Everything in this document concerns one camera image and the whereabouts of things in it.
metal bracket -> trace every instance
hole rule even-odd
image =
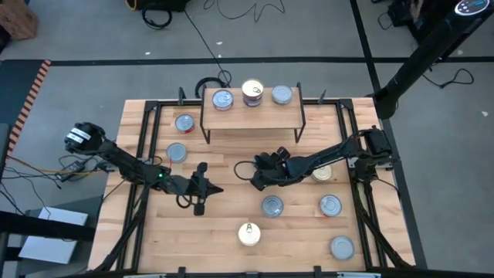
[[[314,278],[323,278],[321,266],[314,266]]]
[[[324,92],[321,93],[321,96],[319,97],[319,100],[317,101],[317,104],[319,104],[319,105],[323,104],[323,102],[324,102],[324,96],[326,96],[326,91],[327,90],[324,90]]]
[[[185,96],[184,89],[182,89],[182,87],[179,87],[178,88],[178,106],[183,106],[185,99],[187,99],[187,96]]]
[[[245,278],[258,278],[258,277],[259,277],[259,273],[257,272],[245,273]]]
[[[178,267],[177,278],[185,278],[185,266]]]
[[[144,105],[144,112],[150,112],[151,110],[154,110],[157,107],[157,100],[151,100],[151,101],[146,101],[146,104]]]
[[[351,99],[340,99],[340,104],[348,110],[354,109],[354,102]]]
[[[338,278],[381,278],[379,273],[337,273]]]

cardboard box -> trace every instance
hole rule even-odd
[[[23,0],[0,0],[0,25],[12,39],[36,37],[38,17]]]

black stand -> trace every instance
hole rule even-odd
[[[296,84],[296,87],[299,89],[299,99],[300,99],[300,113],[302,115],[302,127],[300,128],[300,131],[297,129],[294,129],[293,132],[295,134],[295,143],[299,143],[300,138],[302,137],[302,132],[303,129],[306,127],[306,113],[303,110],[303,97],[302,97],[302,86],[300,85],[300,82]],[[206,143],[210,144],[211,143],[211,131],[207,130],[208,133],[206,133],[206,130],[204,129],[203,121],[204,121],[204,102],[205,100],[205,91],[206,91],[206,84],[202,85],[202,102],[201,102],[201,120],[199,122],[199,127],[201,127],[202,135],[204,135],[204,139],[206,140]]]
[[[389,119],[393,116],[400,96],[451,46],[462,39],[464,34],[478,27],[478,21],[481,17],[485,14],[492,14],[493,9],[492,3],[490,3],[486,10],[475,15],[459,15],[455,11],[451,11],[434,27],[424,42],[391,78],[386,87],[371,95],[374,97],[377,116],[380,119]]]

black pole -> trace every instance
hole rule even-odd
[[[443,53],[451,47],[466,32],[476,27],[486,12],[492,13],[490,0],[459,2],[454,11],[451,11],[440,23],[433,28],[423,43],[411,54],[410,58],[401,66],[391,78],[385,88],[373,95],[377,116],[380,119],[389,119],[396,111],[396,103],[421,75],[433,63],[438,61]]]

black equipment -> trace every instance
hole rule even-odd
[[[455,51],[480,25],[487,20],[494,12],[494,9],[486,8],[490,0],[424,0],[419,17],[414,20],[410,14],[410,6],[414,0],[394,0],[388,7],[387,14],[390,16],[393,26],[406,25],[418,44],[426,43],[426,39],[437,24],[449,21],[448,14],[452,11],[459,12],[459,15],[474,15],[475,20],[471,22],[468,29],[441,54],[440,59],[447,58]]]
[[[103,128],[91,123],[76,124],[65,137],[66,150],[70,153],[97,155],[117,166],[122,177],[135,185],[144,185],[145,190],[153,188],[177,197],[189,196],[187,208],[194,206],[194,215],[204,215],[205,201],[209,195],[223,192],[213,185],[204,173],[208,164],[202,162],[190,179],[180,175],[171,175],[171,169],[161,165],[146,164],[126,151],[120,149],[113,141],[105,137]],[[192,203],[192,196],[198,198]]]
[[[374,97],[379,118],[388,119],[393,116],[400,96],[452,46],[458,46],[459,39],[465,39],[465,34],[475,30],[483,17],[488,17],[493,11],[494,7],[490,0],[459,2],[455,10],[433,28],[386,87],[369,95],[369,97]]]
[[[363,138],[367,150],[360,146]],[[359,131],[350,135],[345,141],[307,157],[290,157],[290,153],[280,147],[271,155],[256,155],[255,174],[250,183],[259,191],[270,185],[287,186],[301,182],[318,168],[346,159],[356,158],[354,162],[357,177],[361,181],[372,181],[376,178],[377,164],[389,162],[391,146],[386,134],[375,126],[369,130]]]

